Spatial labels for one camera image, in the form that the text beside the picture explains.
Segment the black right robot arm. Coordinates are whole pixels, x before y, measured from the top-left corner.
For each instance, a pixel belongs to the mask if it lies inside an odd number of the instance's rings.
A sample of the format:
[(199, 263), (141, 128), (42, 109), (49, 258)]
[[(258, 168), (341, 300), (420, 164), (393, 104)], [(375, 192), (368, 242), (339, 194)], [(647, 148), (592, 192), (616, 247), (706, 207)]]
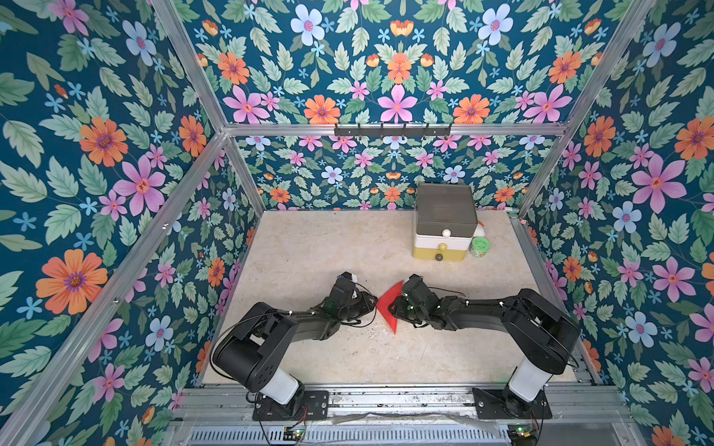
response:
[(511, 336), (524, 355), (504, 388), (506, 400), (533, 403), (550, 379), (574, 360), (579, 325), (540, 293), (524, 288), (516, 295), (471, 301), (462, 294), (440, 297), (419, 275), (402, 284), (388, 313), (415, 328), (459, 331), (483, 329)]

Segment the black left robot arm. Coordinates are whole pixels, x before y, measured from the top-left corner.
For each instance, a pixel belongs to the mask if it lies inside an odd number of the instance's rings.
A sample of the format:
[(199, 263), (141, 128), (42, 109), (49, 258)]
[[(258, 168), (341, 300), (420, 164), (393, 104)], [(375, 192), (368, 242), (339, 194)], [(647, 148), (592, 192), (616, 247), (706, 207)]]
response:
[(377, 298), (351, 273), (338, 276), (321, 303), (304, 311), (278, 310), (255, 304), (219, 338), (210, 365), (256, 395), (288, 408), (302, 399), (304, 385), (281, 368), (292, 344), (325, 341), (342, 327), (363, 328), (364, 317), (375, 315)]

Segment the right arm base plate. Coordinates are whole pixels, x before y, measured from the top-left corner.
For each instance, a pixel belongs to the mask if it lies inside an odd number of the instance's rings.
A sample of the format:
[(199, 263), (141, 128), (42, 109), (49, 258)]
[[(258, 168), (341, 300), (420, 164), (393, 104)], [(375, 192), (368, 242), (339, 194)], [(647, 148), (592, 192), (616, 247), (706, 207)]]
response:
[(546, 393), (541, 388), (533, 401), (525, 401), (511, 391), (509, 386), (472, 388), (475, 410), (481, 420), (552, 419)]

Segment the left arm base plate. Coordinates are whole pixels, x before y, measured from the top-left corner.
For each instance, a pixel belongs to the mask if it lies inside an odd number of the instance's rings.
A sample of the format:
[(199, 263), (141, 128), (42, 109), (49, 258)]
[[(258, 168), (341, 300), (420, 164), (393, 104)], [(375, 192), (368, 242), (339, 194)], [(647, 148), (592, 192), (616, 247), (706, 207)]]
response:
[(327, 419), (330, 394), (325, 390), (298, 390), (287, 404), (258, 394), (252, 414), (254, 421), (314, 421)]

